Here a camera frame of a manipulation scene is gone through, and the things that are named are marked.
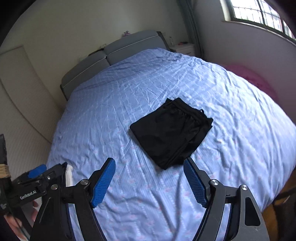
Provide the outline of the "person's left hand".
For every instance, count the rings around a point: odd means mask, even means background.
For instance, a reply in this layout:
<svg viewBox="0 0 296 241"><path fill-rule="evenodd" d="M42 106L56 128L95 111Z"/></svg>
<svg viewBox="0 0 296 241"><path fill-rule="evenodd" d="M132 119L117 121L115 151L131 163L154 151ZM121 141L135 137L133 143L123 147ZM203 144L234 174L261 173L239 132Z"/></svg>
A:
<svg viewBox="0 0 296 241"><path fill-rule="evenodd" d="M30 240L39 207L35 200L16 208L11 208L8 202L1 204L4 218L1 240Z"/></svg>

